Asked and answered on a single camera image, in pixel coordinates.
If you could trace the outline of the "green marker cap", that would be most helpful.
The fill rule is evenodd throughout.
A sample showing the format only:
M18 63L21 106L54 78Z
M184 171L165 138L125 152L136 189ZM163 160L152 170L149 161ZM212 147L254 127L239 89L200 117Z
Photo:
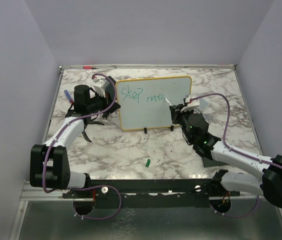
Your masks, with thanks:
M148 158L145 164L145 167L148 168L150 166L151 160Z

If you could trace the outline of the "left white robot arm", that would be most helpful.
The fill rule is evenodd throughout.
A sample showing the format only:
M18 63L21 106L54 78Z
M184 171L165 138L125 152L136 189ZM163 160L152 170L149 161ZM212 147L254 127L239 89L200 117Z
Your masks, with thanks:
M111 76L93 74L94 85L74 87L73 102L58 131L43 144L30 151L29 181L32 187L45 193L74 189L78 196L87 197L92 190L87 173L70 169L68 150L79 135L85 134L93 116L108 116L121 106L117 103L116 81Z

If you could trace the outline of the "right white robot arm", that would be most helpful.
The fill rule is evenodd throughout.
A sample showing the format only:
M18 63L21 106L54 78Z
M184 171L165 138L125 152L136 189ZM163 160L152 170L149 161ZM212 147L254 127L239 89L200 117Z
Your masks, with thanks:
M252 154L208 132L209 123L202 114L186 105L169 106L172 123L180 125L189 146L202 158L223 162L242 170L234 173L218 171L210 189L221 196L225 192L246 192L264 197L272 205L282 209L282 155L276 157Z

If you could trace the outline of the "yellow framed whiteboard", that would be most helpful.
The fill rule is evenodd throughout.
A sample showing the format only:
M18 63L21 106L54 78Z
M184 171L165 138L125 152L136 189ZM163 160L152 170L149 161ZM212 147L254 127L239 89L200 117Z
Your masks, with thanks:
M167 98L172 105L183 103L191 94L190 76L128 79L116 84L119 121L123 131L172 126Z

